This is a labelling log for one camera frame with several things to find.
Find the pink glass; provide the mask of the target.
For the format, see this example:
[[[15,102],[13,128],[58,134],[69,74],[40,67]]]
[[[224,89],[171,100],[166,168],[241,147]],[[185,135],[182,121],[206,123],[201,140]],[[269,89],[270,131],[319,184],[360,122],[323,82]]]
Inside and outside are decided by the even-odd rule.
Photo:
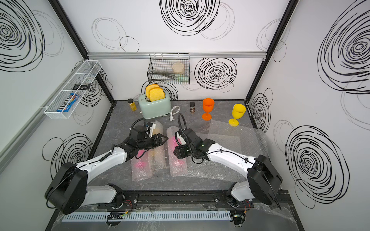
[[[169,137],[167,141],[167,150],[169,157],[170,174],[172,177],[186,176],[188,173],[186,159],[178,159],[174,155],[175,148],[178,146],[175,138],[175,133],[179,130],[178,127],[171,126],[167,128],[166,134]]]
[[[131,159],[132,181],[138,182],[153,176],[151,163],[147,151],[139,150],[138,154]]]

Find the orange wine glass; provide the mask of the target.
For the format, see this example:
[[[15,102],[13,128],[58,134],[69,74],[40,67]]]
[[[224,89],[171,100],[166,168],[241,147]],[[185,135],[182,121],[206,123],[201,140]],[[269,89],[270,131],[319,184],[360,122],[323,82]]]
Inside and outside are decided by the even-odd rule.
[[[202,102],[202,107],[203,107],[203,110],[204,110],[204,114],[202,115],[202,119],[205,120],[205,121],[209,121],[212,119],[212,115],[210,114],[210,112],[214,109],[214,100],[211,99],[211,98],[206,98],[203,100]]]

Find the yellow wine glass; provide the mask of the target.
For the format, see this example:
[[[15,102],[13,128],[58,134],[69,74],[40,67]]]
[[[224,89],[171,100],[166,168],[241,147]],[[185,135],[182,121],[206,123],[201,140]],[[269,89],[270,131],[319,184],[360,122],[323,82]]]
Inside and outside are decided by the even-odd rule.
[[[235,104],[233,106],[233,110],[232,110],[232,116],[233,118],[231,118],[228,123],[230,126],[232,127],[237,127],[239,125],[239,119],[242,118],[244,116],[246,112],[246,107],[242,104]]]

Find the bubble wrap of yellow glass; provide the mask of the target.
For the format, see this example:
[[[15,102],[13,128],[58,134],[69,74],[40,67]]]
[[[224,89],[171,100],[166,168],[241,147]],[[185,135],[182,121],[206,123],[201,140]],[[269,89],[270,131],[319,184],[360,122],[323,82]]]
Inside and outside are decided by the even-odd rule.
[[[212,120],[208,138],[235,153],[251,157],[269,157],[266,136],[259,129],[240,125],[232,127],[228,123]]]

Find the bubble wrap of orange glass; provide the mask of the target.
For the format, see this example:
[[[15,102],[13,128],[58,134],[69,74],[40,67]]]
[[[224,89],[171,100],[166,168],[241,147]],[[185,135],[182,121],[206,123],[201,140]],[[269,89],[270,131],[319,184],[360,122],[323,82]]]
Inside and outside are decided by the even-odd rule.
[[[198,133],[198,135],[203,140],[205,139],[214,140],[221,146],[229,150],[241,153],[241,142],[239,137],[219,134],[201,134],[201,133]],[[246,177],[220,163],[204,160],[201,164],[198,164],[200,160],[195,159],[195,161],[197,162],[196,164],[192,161],[191,157],[187,157],[186,160],[187,160],[187,173],[183,173],[181,174],[181,176],[216,179],[229,182],[246,181]]]

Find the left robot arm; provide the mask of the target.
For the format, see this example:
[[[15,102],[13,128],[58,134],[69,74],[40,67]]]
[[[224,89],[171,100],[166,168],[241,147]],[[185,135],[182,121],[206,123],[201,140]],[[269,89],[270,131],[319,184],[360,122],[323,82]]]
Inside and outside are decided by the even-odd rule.
[[[126,199],[122,189],[114,184],[89,186],[89,182],[107,170],[126,163],[139,151],[148,151],[164,145],[168,137],[152,134],[151,127],[136,126],[122,143],[113,144],[106,153],[78,164],[67,162],[61,166],[45,192],[46,204],[52,204],[64,215],[87,205],[107,204],[121,207]]]

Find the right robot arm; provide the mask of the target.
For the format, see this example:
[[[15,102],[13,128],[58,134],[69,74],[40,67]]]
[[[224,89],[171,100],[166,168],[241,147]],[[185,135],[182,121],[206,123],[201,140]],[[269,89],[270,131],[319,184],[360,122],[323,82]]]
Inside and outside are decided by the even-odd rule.
[[[193,157],[222,164],[246,178],[229,189],[229,196],[239,202],[249,199],[272,205],[279,204],[277,193],[283,178],[266,156],[249,157],[229,150],[219,143],[199,137],[192,129],[179,129],[173,154],[178,159]]]

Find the yellow-orange glass in wrap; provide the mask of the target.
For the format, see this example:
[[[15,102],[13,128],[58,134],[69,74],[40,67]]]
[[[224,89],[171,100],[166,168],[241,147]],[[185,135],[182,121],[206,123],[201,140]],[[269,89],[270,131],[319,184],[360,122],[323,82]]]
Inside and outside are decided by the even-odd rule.
[[[163,125],[159,121],[155,121],[156,125],[153,134],[163,134]],[[156,147],[149,151],[149,160],[151,162],[152,171],[156,172],[166,167],[164,145]]]

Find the mint green toaster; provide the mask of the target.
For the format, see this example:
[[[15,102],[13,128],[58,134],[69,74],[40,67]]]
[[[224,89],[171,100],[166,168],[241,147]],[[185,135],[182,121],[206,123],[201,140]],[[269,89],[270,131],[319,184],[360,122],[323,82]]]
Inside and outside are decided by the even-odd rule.
[[[143,118],[152,119],[167,115],[172,110],[171,99],[166,96],[164,99],[157,100],[154,102],[147,101],[145,95],[138,97],[138,104],[142,113]]]

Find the dark spice jar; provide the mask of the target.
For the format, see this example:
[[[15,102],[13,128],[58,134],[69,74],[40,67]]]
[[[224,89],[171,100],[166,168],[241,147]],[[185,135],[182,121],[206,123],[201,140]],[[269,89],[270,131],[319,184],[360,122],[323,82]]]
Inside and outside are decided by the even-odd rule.
[[[195,113],[195,102],[190,102],[189,105],[190,105],[190,112],[194,114]]]

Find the yellow spice jar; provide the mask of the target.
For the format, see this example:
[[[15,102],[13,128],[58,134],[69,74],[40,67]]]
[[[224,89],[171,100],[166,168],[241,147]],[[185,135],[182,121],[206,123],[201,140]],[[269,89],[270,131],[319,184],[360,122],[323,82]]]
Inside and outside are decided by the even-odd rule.
[[[130,106],[130,108],[133,112],[137,110],[137,106],[135,104],[135,101],[132,98],[128,99],[127,103],[129,104],[129,106]]]

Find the yellow sponge toast front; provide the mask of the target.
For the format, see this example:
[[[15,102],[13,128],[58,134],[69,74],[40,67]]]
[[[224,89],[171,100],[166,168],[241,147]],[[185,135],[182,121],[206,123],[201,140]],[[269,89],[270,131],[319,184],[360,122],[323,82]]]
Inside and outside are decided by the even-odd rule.
[[[153,88],[149,91],[149,99],[151,102],[162,100],[166,97],[162,88]]]

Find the yellow sponge toast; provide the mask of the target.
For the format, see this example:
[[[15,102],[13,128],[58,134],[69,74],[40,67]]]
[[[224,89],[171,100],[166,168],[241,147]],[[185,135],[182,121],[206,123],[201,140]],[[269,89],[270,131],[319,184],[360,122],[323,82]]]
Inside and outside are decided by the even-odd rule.
[[[166,97],[162,88],[153,88],[149,91],[149,99],[151,102],[162,100]]]
[[[151,84],[151,85],[148,85],[146,88],[145,88],[145,94],[146,94],[146,97],[149,99],[149,92],[154,89],[154,88],[159,88],[159,85],[158,84]]]

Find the yellow sponge toast back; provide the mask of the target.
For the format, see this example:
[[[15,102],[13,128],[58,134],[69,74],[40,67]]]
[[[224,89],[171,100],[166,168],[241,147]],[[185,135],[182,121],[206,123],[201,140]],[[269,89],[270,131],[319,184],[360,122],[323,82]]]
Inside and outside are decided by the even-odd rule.
[[[145,94],[146,94],[146,97],[149,99],[149,92],[154,89],[154,88],[159,88],[159,85],[158,84],[151,84],[151,85],[148,85],[146,88],[145,88]]]

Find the green item in basket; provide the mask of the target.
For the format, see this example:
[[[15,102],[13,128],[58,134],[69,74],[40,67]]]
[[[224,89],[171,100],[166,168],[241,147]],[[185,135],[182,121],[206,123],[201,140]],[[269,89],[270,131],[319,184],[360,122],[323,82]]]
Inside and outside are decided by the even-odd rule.
[[[179,82],[180,84],[189,83],[189,80],[190,80],[190,77],[188,74],[175,74],[174,77],[175,77],[175,80]]]

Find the beige cup in basket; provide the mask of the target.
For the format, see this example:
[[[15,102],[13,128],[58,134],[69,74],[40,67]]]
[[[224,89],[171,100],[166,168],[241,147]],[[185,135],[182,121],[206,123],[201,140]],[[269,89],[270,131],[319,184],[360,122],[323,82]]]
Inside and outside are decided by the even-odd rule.
[[[185,65],[181,62],[176,62],[172,64],[172,72],[175,74],[184,74],[185,73]]]

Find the black small box on shelf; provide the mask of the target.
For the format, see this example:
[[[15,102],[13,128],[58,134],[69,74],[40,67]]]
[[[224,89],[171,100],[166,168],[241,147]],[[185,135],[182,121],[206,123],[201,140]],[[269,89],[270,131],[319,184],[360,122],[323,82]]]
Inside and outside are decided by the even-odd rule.
[[[90,89],[90,83],[75,84],[73,90],[88,90]]]

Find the blue candy packet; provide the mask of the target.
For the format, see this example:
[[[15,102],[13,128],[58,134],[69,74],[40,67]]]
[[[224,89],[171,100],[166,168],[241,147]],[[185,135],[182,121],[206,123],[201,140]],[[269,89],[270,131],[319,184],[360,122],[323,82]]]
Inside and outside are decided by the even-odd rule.
[[[68,97],[64,100],[64,102],[60,105],[60,107],[57,109],[57,112],[59,113],[68,112],[79,98],[80,96],[78,94],[70,93]]]

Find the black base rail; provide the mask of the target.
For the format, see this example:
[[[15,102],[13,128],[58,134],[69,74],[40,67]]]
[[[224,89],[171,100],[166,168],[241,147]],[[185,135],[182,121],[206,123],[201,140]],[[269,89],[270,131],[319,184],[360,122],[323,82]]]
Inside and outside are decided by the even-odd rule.
[[[215,208],[242,210],[254,208],[254,204],[261,204],[262,200],[247,199],[242,202],[233,199],[231,192],[218,191],[122,191],[109,187],[90,187],[85,191],[73,195],[63,196],[58,199],[50,198],[49,201],[64,214],[71,214],[78,208],[88,205],[98,205],[99,209],[136,209],[143,205],[171,205],[171,204],[206,204]]]

